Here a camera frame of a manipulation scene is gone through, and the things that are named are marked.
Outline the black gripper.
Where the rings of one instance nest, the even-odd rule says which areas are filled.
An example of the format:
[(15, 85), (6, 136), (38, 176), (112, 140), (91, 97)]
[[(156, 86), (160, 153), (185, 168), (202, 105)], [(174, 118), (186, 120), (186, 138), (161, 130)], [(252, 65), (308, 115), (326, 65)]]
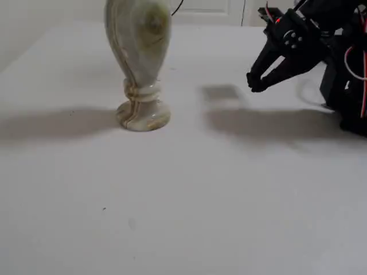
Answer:
[[(320, 29), (299, 10), (290, 8), (282, 12), (278, 8), (266, 8), (265, 21), (266, 44), (247, 73), (247, 83), (253, 93), (263, 92), (282, 81), (304, 74), (319, 64), (318, 57), (291, 58), (305, 56), (322, 46)], [(262, 77), (281, 56), (285, 59)]]

